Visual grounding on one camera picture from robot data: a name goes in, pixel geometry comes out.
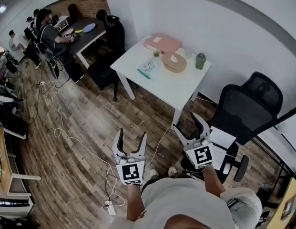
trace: wooden floor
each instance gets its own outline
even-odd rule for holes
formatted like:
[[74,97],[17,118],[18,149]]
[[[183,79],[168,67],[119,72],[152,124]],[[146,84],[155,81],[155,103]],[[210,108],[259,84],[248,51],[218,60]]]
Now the wooden floor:
[[[40,80],[42,68],[43,66],[34,70],[32,62],[20,66],[22,74],[16,83],[19,98],[25,98],[31,86]],[[67,79],[66,72],[60,72],[57,86]],[[47,67],[44,68],[42,80],[53,80]],[[50,85],[42,86],[42,92]],[[54,91],[58,92],[53,100],[62,112],[63,129],[66,133],[78,138],[93,153],[112,165],[112,142],[119,128],[123,128],[123,144],[127,152],[135,150],[141,135],[144,131],[147,132],[146,158],[149,162],[174,115],[172,107],[142,88],[133,87],[136,99],[132,101],[121,83],[118,101],[113,102],[112,85],[100,91],[88,75],[78,84],[67,82]],[[29,90],[20,109],[20,116],[27,123],[31,123],[36,115],[38,94],[36,87]],[[215,107],[199,99],[194,103],[189,101],[180,123],[186,134],[190,134],[195,128],[191,111],[208,120],[213,116]],[[56,138],[54,129],[60,126],[60,114],[52,105],[50,89],[47,93],[40,94],[38,116],[29,126],[28,140],[19,141],[24,172],[42,177],[41,181],[27,181],[36,203],[31,213],[32,220],[43,229],[108,228],[113,218],[102,208],[107,199],[104,183],[108,165],[91,155],[77,140],[67,138],[66,134],[62,133]],[[165,173],[170,165],[179,167],[182,148],[177,136],[169,129],[152,165],[146,169],[146,174],[153,167],[161,173]],[[237,160],[243,154],[250,158],[245,177],[241,183],[234,182],[236,169],[233,168],[225,187],[244,186],[256,192],[262,183],[274,181],[279,167],[264,151],[249,142],[240,147]],[[120,182],[116,186],[116,192],[125,198],[125,186]],[[112,197],[112,200],[114,204],[122,203],[117,197]],[[116,212],[124,216],[126,205],[116,207]]]

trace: blue plate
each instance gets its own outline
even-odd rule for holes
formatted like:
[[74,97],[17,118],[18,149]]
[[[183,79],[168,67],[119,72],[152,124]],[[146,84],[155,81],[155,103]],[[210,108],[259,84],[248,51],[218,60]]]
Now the blue plate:
[[88,33],[88,32],[90,32],[90,31],[94,30],[95,26],[96,26],[95,23],[93,23],[93,24],[89,24],[89,25],[87,25],[87,26],[85,26],[85,27],[83,28],[82,32],[83,32],[83,33]]

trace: white mouse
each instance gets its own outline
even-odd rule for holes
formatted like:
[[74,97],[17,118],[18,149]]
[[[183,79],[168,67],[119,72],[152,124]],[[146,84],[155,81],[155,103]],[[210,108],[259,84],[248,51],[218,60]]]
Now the white mouse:
[[230,164],[226,163],[225,167],[224,167],[224,170],[223,170],[223,174],[227,175],[229,170],[230,170]]

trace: black desk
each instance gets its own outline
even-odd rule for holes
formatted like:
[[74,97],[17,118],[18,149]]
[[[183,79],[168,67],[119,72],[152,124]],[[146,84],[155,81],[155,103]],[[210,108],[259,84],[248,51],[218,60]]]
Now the black desk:
[[[231,144],[231,146],[228,148],[226,152],[227,155],[225,155],[225,158],[223,160],[220,170],[215,170],[221,183],[224,183],[225,180],[227,179],[229,172],[233,167],[238,150],[239,150],[239,146],[236,143]],[[203,174],[199,172],[200,170],[196,170],[192,165],[192,163],[187,158],[186,154],[184,152],[183,154],[184,154],[184,157],[181,161],[181,166],[183,167],[183,169],[185,169],[186,171],[189,170],[191,172],[194,172],[196,177],[200,178],[201,180],[204,180]],[[230,165],[229,172],[227,174],[224,174],[223,170],[226,163],[229,163],[231,165]]]
[[74,23],[68,28],[68,29],[73,28],[74,31],[78,31],[78,30],[82,30],[85,26],[92,23],[96,24],[96,27],[94,28],[94,30],[88,33],[81,32],[79,34],[79,37],[75,39],[75,42],[70,42],[68,45],[69,50],[72,53],[76,54],[87,68],[89,67],[89,64],[86,62],[81,52],[84,49],[86,49],[90,44],[92,44],[94,41],[96,41],[99,37],[105,34],[104,24],[102,21],[99,21],[97,19],[84,17],[79,19],[76,23]]

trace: pink box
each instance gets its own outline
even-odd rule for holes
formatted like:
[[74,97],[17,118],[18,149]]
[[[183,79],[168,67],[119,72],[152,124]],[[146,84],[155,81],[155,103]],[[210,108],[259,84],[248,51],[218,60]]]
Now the pink box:
[[156,33],[146,40],[143,45],[153,51],[159,50],[161,53],[175,53],[182,46],[182,42],[170,36]]

